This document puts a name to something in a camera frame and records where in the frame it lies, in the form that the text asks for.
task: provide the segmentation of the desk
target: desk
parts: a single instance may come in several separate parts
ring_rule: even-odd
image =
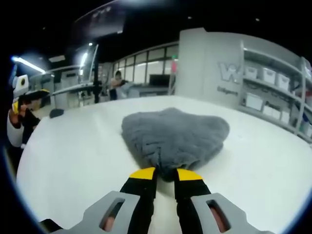
[[[139,169],[120,133],[131,113],[176,107],[216,115],[230,125],[224,148],[197,170],[212,193],[243,209],[260,230],[281,233],[297,217],[312,187],[312,150],[297,136],[258,118],[176,96],[125,99],[43,118],[20,160],[17,184],[38,221],[63,228],[111,190],[119,191]],[[158,182],[150,233],[181,233],[173,183]]]

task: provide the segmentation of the gray gripper frame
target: gray gripper frame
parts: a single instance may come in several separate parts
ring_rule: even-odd
[[[193,196],[191,201],[198,214],[203,234],[221,233],[209,205],[214,206],[223,221],[227,222],[229,229],[226,234],[273,234],[269,231],[259,231],[250,225],[246,213],[221,194]]]
[[[80,223],[70,229],[61,229],[53,234],[127,234],[133,211],[140,196],[112,191],[90,206],[83,213]],[[115,217],[112,230],[106,232],[101,227],[117,203],[123,202]]]

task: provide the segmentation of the white table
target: white table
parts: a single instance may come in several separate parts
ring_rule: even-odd
[[[243,209],[260,230],[281,233],[305,208],[312,187],[312,150],[287,131],[253,116],[192,99],[163,96],[112,101],[44,118],[20,160],[17,184],[38,221],[63,228],[138,169],[120,135],[131,113],[176,107],[226,119],[224,149],[197,170],[211,192]],[[149,233],[181,233],[173,183],[158,182]]]

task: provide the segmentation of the gray fluffy cloth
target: gray fluffy cloth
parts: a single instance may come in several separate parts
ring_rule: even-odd
[[[122,136],[132,152],[170,181],[174,169],[195,169],[220,152],[230,131],[216,116],[187,114],[176,108],[139,112],[122,121]]]

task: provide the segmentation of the shelving unit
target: shelving unit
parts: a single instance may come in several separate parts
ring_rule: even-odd
[[[305,135],[304,133],[300,132],[300,125],[303,119],[303,114],[306,110],[310,111],[312,113],[312,108],[309,107],[306,103],[305,103],[305,92],[306,92],[306,88],[309,88],[312,90],[312,81],[309,80],[308,78],[306,78],[307,74],[306,74],[306,70],[305,70],[305,62],[303,59],[301,59],[300,64],[298,63],[298,67],[293,66],[287,62],[285,62],[284,60],[277,58],[275,56],[263,53],[261,51],[257,51],[251,48],[245,48],[243,45],[243,42],[241,43],[241,75],[242,75],[242,86],[241,88],[243,89],[244,87],[244,83],[252,83],[255,85],[258,85],[260,87],[264,87],[267,88],[269,90],[274,91],[274,93],[277,93],[281,96],[285,96],[289,98],[289,105],[292,106],[296,103],[296,106],[299,107],[299,111],[298,111],[298,115],[295,116],[295,118],[297,119],[297,123],[296,126],[291,126],[290,124],[286,124],[284,122],[282,122],[279,119],[276,119],[274,117],[268,116],[266,114],[263,114],[261,111],[246,107],[244,105],[241,104],[241,100],[240,103],[238,105],[238,110],[245,112],[249,115],[255,116],[257,118],[263,119],[265,121],[268,121],[270,123],[273,123],[279,127],[282,127],[283,129],[295,134],[296,136],[301,137],[302,139],[304,139],[305,141],[307,141],[308,143],[312,143],[312,139],[310,137],[308,137],[307,135]],[[294,94],[292,94],[290,91],[281,89],[280,87],[265,82],[261,79],[252,79],[252,78],[248,78],[244,75],[244,70],[245,70],[245,62],[251,62],[251,63],[255,63],[257,65],[263,66],[263,67],[269,67],[269,68],[273,68],[274,70],[276,70],[278,73],[282,73],[287,75],[293,82],[294,81],[298,81],[300,84],[302,84],[302,95],[301,97],[298,97]]]

